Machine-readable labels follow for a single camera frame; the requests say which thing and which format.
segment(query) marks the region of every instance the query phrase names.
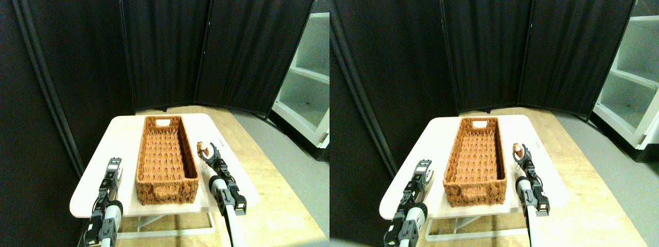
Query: wicker basket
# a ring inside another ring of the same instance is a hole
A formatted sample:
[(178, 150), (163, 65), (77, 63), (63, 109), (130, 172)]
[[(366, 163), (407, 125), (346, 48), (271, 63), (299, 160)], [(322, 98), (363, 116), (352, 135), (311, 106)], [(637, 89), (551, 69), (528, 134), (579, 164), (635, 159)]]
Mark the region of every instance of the wicker basket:
[[(474, 121), (486, 121), (484, 127)], [(507, 177), (501, 149), (499, 120), (462, 118), (444, 172), (444, 190), (452, 207), (502, 204)]]
[[(168, 119), (168, 126), (156, 124)], [(199, 175), (181, 116), (147, 116), (137, 162), (137, 199), (142, 205), (194, 202)]]

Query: metal frame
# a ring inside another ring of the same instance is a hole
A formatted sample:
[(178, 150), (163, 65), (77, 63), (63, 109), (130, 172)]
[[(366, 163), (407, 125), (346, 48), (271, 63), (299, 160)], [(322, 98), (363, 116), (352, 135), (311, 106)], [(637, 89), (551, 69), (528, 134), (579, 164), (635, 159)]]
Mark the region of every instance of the metal frame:
[(453, 234), (430, 234), (432, 223), (435, 220), (435, 219), (430, 219), (428, 225), (426, 226), (426, 241), (439, 242), (439, 241), (450, 241), (450, 240), (496, 238), (500, 236), (517, 236), (517, 235), (525, 235), (529, 233), (527, 228), (486, 231), (486, 232), (477, 232), (477, 233), (457, 233), (457, 231), (460, 228), (469, 225), (470, 223), (476, 221), (478, 218), (480, 218), (480, 216), (466, 217), (466, 218), (461, 218), (460, 220), (458, 220), (458, 218), (455, 218), (455, 224), (453, 226)]
[(150, 231), (150, 232), (140, 232), (140, 229), (157, 221), (158, 219), (162, 218), (164, 215), (139, 217), (137, 222), (137, 232), (117, 233), (117, 239), (161, 238), (165, 236), (194, 236), (194, 235), (213, 234), (215, 233), (215, 229), (216, 229), (215, 220), (213, 219), (212, 213), (208, 212), (207, 214), (208, 214), (208, 221), (210, 222), (210, 227), (197, 228), (197, 229), (183, 229), (183, 230)]

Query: wooden floor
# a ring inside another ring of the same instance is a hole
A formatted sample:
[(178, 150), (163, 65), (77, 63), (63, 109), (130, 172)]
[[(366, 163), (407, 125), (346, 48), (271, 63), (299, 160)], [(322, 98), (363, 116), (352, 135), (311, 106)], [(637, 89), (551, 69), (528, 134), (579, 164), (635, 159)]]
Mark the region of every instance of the wooden floor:
[[(209, 115), (256, 186), (258, 205), (248, 207), (247, 214), (238, 217), (247, 246), (294, 246), (326, 239), (286, 180), (228, 110), (188, 106), (169, 108), (166, 113), (141, 111), (138, 115), (183, 113)], [(205, 218), (206, 214), (167, 216), (144, 231), (208, 227)], [(118, 240), (117, 246), (230, 246), (224, 219), (219, 213), (214, 213), (214, 219), (215, 234)], [(121, 230), (134, 231), (135, 225), (136, 219), (126, 218)]]
[[(488, 115), (483, 112), (461, 116)], [(548, 217), (539, 217), (539, 228), (545, 246), (646, 246), (645, 242), (622, 210), (579, 147), (545, 110), (527, 108), (496, 109), (489, 115), (526, 115), (536, 129), (554, 166), (569, 192), (567, 207), (552, 209)], [(452, 220), (435, 222), (434, 233), (452, 233)], [(422, 229), (423, 234), (428, 225)], [(525, 227), (522, 214), (481, 217), (462, 233), (514, 229)], [(420, 237), (417, 246), (528, 246), (527, 235), (452, 242), (426, 242)]]

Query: black curtain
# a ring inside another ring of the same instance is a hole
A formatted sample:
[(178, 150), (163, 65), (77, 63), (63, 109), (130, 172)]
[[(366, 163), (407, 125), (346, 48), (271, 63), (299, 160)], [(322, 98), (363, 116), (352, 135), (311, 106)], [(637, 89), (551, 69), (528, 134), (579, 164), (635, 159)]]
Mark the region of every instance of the black curtain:
[(136, 111), (192, 105), (208, 1), (124, 1), (123, 10)]
[(632, 5), (632, 0), (535, 1), (519, 105), (587, 116)]
[(116, 1), (30, 1), (43, 58), (83, 168), (113, 117), (132, 115)]
[(0, 1), (0, 29), (0, 246), (73, 246), (82, 224), (69, 212), (78, 177), (11, 1)]
[(212, 2), (195, 104), (267, 115), (312, 0)]
[(530, 1), (443, 1), (458, 111), (517, 103)]
[(338, 1), (337, 7), (364, 91), (400, 166), (430, 120), (457, 115), (440, 3)]
[(330, 237), (381, 246), (379, 204), (393, 175), (430, 120), (457, 115), (441, 6), (330, 5), (330, 103), (340, 109), (330, 122)]
[(329, 237), (381, 246), (388, 222), (379, 212), (391, 177), (330, 52), (332, 139), (329, 151)]

